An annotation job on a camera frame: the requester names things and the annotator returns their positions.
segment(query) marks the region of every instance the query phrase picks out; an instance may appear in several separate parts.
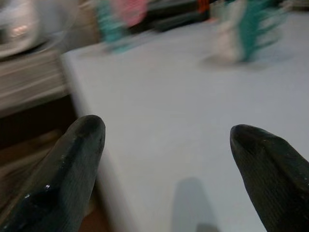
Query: pink object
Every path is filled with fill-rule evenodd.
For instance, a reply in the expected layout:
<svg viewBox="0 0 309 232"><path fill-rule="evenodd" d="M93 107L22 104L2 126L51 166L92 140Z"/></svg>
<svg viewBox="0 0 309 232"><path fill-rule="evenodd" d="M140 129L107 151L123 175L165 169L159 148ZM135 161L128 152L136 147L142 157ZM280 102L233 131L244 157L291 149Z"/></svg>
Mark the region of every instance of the pink object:
<svg viewBox="0 0 309 232"><path fill-rule="evenodd" d="M129 27L142 21L147 11L147 0L111 0L115 12Z"/></svg>

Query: white table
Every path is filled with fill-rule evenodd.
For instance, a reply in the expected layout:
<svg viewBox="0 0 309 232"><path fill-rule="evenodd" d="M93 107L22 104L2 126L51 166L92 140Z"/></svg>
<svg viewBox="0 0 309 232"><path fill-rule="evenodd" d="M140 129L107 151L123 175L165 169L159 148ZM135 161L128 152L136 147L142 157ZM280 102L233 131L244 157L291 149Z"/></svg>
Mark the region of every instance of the white table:
<svg viewBox="0 0 309 232"><path fill-rule="evenodd" d="M64 55L80 115L107 126L98 182L118 231L265 231L229 131L261 127L309 159L308 21L289 16L282 42L250 65L215 64L207 23L123 54L94 45Z"/></svg>

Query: white table surface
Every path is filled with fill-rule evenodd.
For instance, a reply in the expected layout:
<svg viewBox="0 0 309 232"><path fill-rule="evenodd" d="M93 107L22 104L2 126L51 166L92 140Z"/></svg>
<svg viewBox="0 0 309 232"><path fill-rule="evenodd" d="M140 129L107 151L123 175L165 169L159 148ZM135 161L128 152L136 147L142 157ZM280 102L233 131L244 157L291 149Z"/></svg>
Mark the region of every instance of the white table surface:
<svg viewBox="0 0 309 232"><path fill-rule="evenodd" d="M64 55L80 115L103 118L98 182L120 232L263 232L233 160L230 128L261 127L309 159L309 14L250 65L211 59L207 23L123 54Z"/></svg>

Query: white appliance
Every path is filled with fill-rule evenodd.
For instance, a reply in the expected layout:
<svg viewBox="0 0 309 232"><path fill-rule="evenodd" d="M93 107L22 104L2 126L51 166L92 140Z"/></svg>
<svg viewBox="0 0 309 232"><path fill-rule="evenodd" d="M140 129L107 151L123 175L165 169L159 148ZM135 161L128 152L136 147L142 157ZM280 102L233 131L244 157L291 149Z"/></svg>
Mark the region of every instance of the white appliance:
<svg viewBox="0 0 309 232"><path fill-rule="evenodd" d="M0 59L44 41L39 0L0 0Z"/></svg>

